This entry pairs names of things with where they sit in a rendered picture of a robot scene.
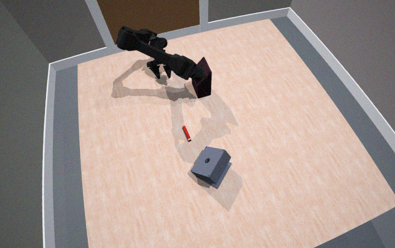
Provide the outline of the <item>blue-grey sloped panel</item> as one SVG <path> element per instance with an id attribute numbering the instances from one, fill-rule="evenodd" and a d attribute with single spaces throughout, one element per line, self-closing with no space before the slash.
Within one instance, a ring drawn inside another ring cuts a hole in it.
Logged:
<path id="1" fill-rule="evenodd" d="M 230 159 L 231 156 L 226 150 L 206 146 L 191 172 L 218 189 L 231 165 Z"/>

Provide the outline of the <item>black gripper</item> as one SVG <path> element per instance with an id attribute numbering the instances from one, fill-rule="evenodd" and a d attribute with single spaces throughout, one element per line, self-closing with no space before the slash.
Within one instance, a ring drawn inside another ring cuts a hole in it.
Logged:
<path id="1" fill-rule="evenodd" d="M 161 62 L 161 61 L 159 61 L 157 59 L 147 62 L 147 67 L 150 67 L 149 69 L 151 69 L 151 71 L 156 75 L 156 77 L 158 79 L 160 79 L 160 72 L 159 72 L 159 67 L 160 66 L 157 66 L 159 64 L 165 65 L 165 66 L 163 66 L 163 68 L 165 69 L 168 78 L 170 78 L 171 77 L 171 69 L 170 69 L 170 67 L 167 64 L 165 64 L 165 63 L 163 63 L 163 62 Z"/>

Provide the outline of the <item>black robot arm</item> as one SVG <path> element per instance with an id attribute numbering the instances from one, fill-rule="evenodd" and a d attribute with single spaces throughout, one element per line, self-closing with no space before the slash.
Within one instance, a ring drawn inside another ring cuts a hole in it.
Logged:
<path id="1" fill-rule="evenodd" d="M 191 59 L 183 55 L 167 54 L 160 50 L 160 48 L 167 46 L 167 39 L 157 37 L 157 33 L 146 28 L 132 30 L 131 28 L 122 26 L 119 30 L 116 44 L 122 50 L 137 50 L 167 64 L 175 75 L 182 79 L 188 80 L 191 78 L 198 82 L 206 75 L 203 65 L 198 66 Z"/>

